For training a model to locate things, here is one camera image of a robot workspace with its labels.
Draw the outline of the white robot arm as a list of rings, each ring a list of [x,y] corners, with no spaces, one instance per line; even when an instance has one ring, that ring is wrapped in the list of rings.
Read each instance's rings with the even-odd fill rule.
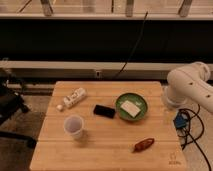
[[[207,83],[210,76],[210,68],[203,62],[171,70],[162,95],[164,104],[170,109],[176,109],[191,99],[213,114],[213,86]]]

